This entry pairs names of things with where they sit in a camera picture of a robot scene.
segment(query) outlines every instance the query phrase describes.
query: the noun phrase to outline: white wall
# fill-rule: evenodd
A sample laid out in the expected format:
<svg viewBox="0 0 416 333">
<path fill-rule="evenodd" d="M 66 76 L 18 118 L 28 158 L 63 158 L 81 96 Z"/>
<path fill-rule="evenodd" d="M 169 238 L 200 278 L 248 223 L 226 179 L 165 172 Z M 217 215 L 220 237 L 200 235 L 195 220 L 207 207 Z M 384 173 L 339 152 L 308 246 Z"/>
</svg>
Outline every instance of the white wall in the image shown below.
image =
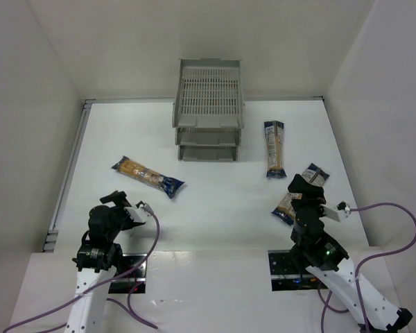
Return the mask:
<svg viewBox="0 0 416 333">
<path fill-rule="evenodd" d="M 416 215 L 416 0 L 376 0 L 325 101 L 358 204 L 393 201 Z M 414 233 L 395 208 L 363 222 L 374 245 L 398 248 Z M 416 332 L 416 246 L 387 263 Z"/>
<path fill-rule="evenodd" d="M 80 111 L 28 4 L 0 0 L 0 332 L 42 249 Z"/>
<path fill-rule="evenodd" d="M 246 96 L 322 96 L 372 2 L 30 0 L 88 99 L 175 97 L 179 58 L 242 59 Z"/>
</svg>

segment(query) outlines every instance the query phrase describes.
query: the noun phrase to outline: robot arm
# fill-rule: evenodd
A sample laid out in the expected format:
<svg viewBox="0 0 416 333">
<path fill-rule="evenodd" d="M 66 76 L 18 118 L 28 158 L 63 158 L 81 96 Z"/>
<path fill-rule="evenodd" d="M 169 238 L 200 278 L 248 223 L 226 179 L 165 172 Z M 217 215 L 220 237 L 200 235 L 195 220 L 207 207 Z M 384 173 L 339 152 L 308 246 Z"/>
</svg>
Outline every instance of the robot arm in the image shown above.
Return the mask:
<svg viewBox="0 0 416 333">
<path fill-rule="evenodd" d="M 295 264 L 322 281 L 364 330 L 354 263 L 347 251 L 324 231 L 324 223 L 320 220 L 320 217 L 327 216 L 342 222 L 350 214 L 349 206 L 344 202 L 336 207 L 326 205 L 323 188 L 309 184 L 301 175 L 295 176 L 288 190 L 302 194 L 299 200 L 292 202 L 296 218 L 291 239 L 295 245 L 290 252 L 292 258 L 297 258 Z M 372 333 L 397 333 L 407 326 L 413 317 L 407 309 L 398 308 L 386 300 L 362 274 L 357 279 Z"/>
<path fill-rule="evenodd" d="M 150 217 L 144 209 L 149 206 L 140 202 L 132 207 L 126 200 L 125 192 L 115 191 L 101 198 L 101 202 L 113 202 L 115 206 L 99 205 L 89 212 L 89 230 L 83 235 L 77 258 L 73 259 L 78 267 L 76 296 L 114 277 L 123 255 L 120 245 L 114 243 L 116 236 L 121 230 L 145 224 Z M 109 289 L 110 284 L 104 284 L 75 302 L 64 333 L 100 333 Z"/>
</svg>

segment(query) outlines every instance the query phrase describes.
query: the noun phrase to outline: purple cable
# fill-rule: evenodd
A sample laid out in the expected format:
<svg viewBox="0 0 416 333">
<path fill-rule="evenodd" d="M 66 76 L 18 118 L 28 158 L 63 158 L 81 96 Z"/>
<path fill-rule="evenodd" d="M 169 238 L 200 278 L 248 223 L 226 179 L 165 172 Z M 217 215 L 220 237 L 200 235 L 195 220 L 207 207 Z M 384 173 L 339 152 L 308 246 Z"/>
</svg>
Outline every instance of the purple cable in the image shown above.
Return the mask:
<svg viewBox="0 0 416 333">
<path fill-rule="evenodd" d="M 322 296 L 322 294 L 321 294 L 321 292 L 320 292 L 320 289 L 322 288 L 322 283 L 321 282 L 319 282 L 319 285 L 318 285 L 318 294 L 319 294 L 319 297 L 320 297 L 320 300 L 322 301 L 322 303 L 326 303 L 326 300 L 324 299 L 324 296 Z M 334 309 L 331 305 L 327 305 L 327 307 L 332 311 L 332 312 L 336 312 L 337 314 L 346 314 L 347 312 L 349 312 L 349 310 L 348 309 L 345 309 L 345 310 L 337 310 L 337 309 Z"/>
<path fill-rule="evenodd" d="M 393 207 L 397 207 L 397 208 L 403 210 L 405 213 L 407 213 L 411 217 L 411 219 L 413 220 L 413 223 L 415 224 L 415 228 L 416 228 L 415 215 L 413 215 L 413 213 L 410 212 L 409 210 L 407 210 L 404 206 L 398 205 L 397 203 L 375 203 L 374 205 L 351 209 L 350 212 L 363 212 L 364 210 L 370 210 L 372 208 L 376 208 L 376 207 L 379 207 L 379 206 L 393 206 Z M 364 260 L 362 260 L 358 264 L 358 266 L 356 266 L 356 270 L 354 271 L 354 277 L 356 278 L 356 289 L 358 291 L 358 298 L 359 298 L 359 302 L 361 304 L 362 315 L 363 315 L 363 320 L 364 320 L 364 323 L 365 323 L 366 333 L 371 332 L 370 331 L 370 324 L 368 322 L 368 317 L 367 317 L 367 312 L 365 310 L 365 305 L 363 304 L 361 286 L 359 284 L 359 279 L 357 278 L 362 265 L 364 265 L 364 263 L 370 261 L 371 259 L 380 258 L 380 257 L 387 257 L 388 255 L 396 255 L 398 253 L 401 253 L 401 252 L 411 248 L 413 245 L 415 245 L 415 243 L 416 243 L 416 233 L 415 233 L 415 236 L 413 237 L 412 241 L 409 244 L 405 245 L 403 248 L 400 248 L 400 249 L 394 250 L 394 251 L 390 251 L 390 252 L 379 253 L 378 255 L 370 255 L 369 257 L 366 257 Z M 331 298 L 331 292 L 329 293 L 327 301 L 325 302 L 324 309 L 322 310 L 322 318 L 320 319 L 320 326 L 321 326 L 322 333 L 324 333 L 325 312 L 327 310 L 330 298 Z"/>
<path fill-rule="evenodd" d="M 327 310 L 328 303 L 330 303 L 330 300 L 331 300 L 331 295 L 332 295 L 332 294 L 333 294 L 333 293 L 332 293 L 331 291 L 328 293 L 327 300 L 325 301 L 324 308 L 322 309 L 322 316 L 320 317 L 320 331 L 321 331 L 322 333 L 325 333 L 325 329 L 324 329 L 325 312 L 326 312 L 326 310 Z"/>
<path fill-rule="evenodd" d="M 115 300 L 115 299 L 113 299 L 113 298 L 107 298 L 106 300 L 108 300 L 108 301 L 110 301 L 110 302 L 113 302 L 113 303 L 115 303 L 115 304 L 117 304 L 118 306 L 120 306 L 123 310 L 125 310 L 130 316 L 132 316 L 132 314 L 130 313 L 130 310 L 125 306 L 125 305 L 123 305 L 122 303 L 120 303 L 118 300 Z M 40 331 L 40 332 L 37 332 L 37 333 L 50 333 L 50 332 L 54 332 L 54 331 L 56 331 L 56 330 L 59 330 L 60 328 L 64 328 L 65 326 L 66 326 L 67 324 L 65 323 L 65 324 L 61 324 L 60 326 L 57 326 L 57 327 L 54 327 L 54 328 L 51 328 L 51 329 L 49 329 L 49 330 L 45 330 L 45 331 Z"/>
<path fill-rule="evenodd" d="M 131 288 L 130 289 L 130 291 L 128 292 L 128 308 L 129 308 L 129 310 L 130 310 L 130 315 L 131 315 L 131 317 L 133 317 L 136 321 L 138 321 L 139 323 L 142 323 L 142 324 L 144 324 L 144 325 L 146 325 L 146 326 L 149 326 L 149 327 L 151 327 L 151 328 L 153 328 L 153 329 L 158 329 L 158 326 L 156 326 L 156 325 L 154 325 L 153 323 L 150 323 L 149 321 L 147 321 L 147 320 L 145 320 L 145 319 L 143 319 L 142 317 L 140 317 L 140 316 L 138 316 L 135 312 L 134 312 L 134 310 L 132 309 L 132 306 L 131 306 L 131 294 L 134 292 L 134 290 L 140 285 L 140 284 L 142 284 L 143 282 L 140 282 L 139 284 L 137 284 L 136 286 L 134 286 L 133 288 Z"/>
<path fill-rule="evenodd" d="M 155 216 L 155 214 L 154 214 L 154 212 L 152 211 L 152 210 L 149 210 L 149 209 L 146 209 L 145 207 L 143 207 L 143 209 L 147 212 L 147 213 L 149 213 L 149 214 L 151 214 L 151 216 L 154 218 L 154 220 L 155 220 L 155 222 L 156 222 L 156 226 L 157 226 L 157 231 L 156 231 L 156 234 L 155 234 L 155 239 L 154 239 L 154 242 L 153 242 L 153 245 L 151 246 L 151 249 L 148 251 L 148 253 L 146 253 L 146 256 L 139 262 L 139 263 L 137 263 L 137 265 L 136 266 L 134 266 L 134 267 L 132 267 L 131 269 L 129 269 L 128 271 L 126 271 L 125 273 L 122 273 L 122 274 L 119 274 L 119 275 L 116 275 L 116 276 L 114 276 L 114 277 L 111 277 L 110 279 L 106 279 L 106 280 L 103 280 L 102 282 L 99 282 L 98 284 L 95 284 L 94 286 L 92 286 L 92 287 L 90 287 L 90 288 L 88 288 L 88 289 L 86 289 L 85 291 L 83 291 L 83 293 L 82 294 L 85 294 L 85 293 L 88 293 L 88 292 L 90 292 L 91 290 L 94 290 L 95 288 L 98 288 L 98 287 L 100 287 L 101 285 L 103 285 L 103 284 L 106 284 L 106 283 L 108 283 L 108 282 L 112 282 L 112 281 L 115 281 L 115 280 L 119 280 L 119 279 L 121 279 L 121 278 L 124 278 L 125 276 L 127 276 L 127 275 L 129 275 L 129 274 L 131 274 L 131 273 L 133 273 L 136 269 L 138 269 L 147 259 L 148 259 L 148 257 L 151 255 L 151 253 L 154 251 L 154 248 L 155 248 L 155 246 L 157 245 L 157 241 L 159 240 L 159 234 L 160 234 L 160 224 L 159 224 L 159 219 L 157 218 L 157 216 Z M 40 318 L 43 318 L 43 317 L 45 317 L 45 316 L 48 316 L 48 315 L 50 315 L 50 314 L 53 314 L 54 312 L 57 312 L 57 311 L 60 311 L 61 309 L 64 309 L 65 307 L 67 307 L 68 305 L 71 305 L 71 304 L 73 304 L 75 301 L 77 301 L 77 300 L 80 300 L 81 298 L 82 298 L 83 296 L 76 296 L 75 298 L 73 298 L 72 300 L 69 300 L 68 302 L 66 302 L 65 304 L 63 304 L 63 305 L 60 305 L 59 307 L 56 307 L 55 309 L 52 309 L 52 310 L 49 310 L 49 311 L 46 311 L 46 312 L 44 312 L 43 314 L 39 314 L 38 316 L 34 316 L 34 317 L 31 317 L 31 318 L 28 318 L 28 319 L 26 319 L 26 320 L 24 320 L 24 321 L 20 321 L 20 322 L 18 322 L 18 323 L 15 323 L 15 324 L 13 324 L 13 325 L 11 325 L 11 326 L 9 326 L 9 327 L 7 327 L 4 331 L 3 331 L 3 333 L 6 333 L 6 332 L 9 332 L 9 331 L 11 331 L 12 329 L 14 329 L 14 328 L 16 328 L 16 327 L 19 327 L 19 326 L 22 326 L 22 325 L 24 325 L 24 324 L 27 324 L 27 323 L 30 323 L 31 321 L 36 321 L 37 319 L 40 319 Z M 43 331 L 43 332 L 40 332 L 40 333 L 48 333 L 48 332 L 52 332 L 51 330 L 48 330 L 48 331 Z"/>
<path fill-rule="evenodd" d="M 36 333 L 49 333 L 49 332 L 54 332 L 56 330 L 59 330 L 60 328 L 64 328 L 67 324 L 61 324 L 60 326 L 54 327 L 54 328 L 50 328 L 49 330 L 44 330 L 44 331 L 40 331 L 40 332 L 36 332 Z"/>
</svg>

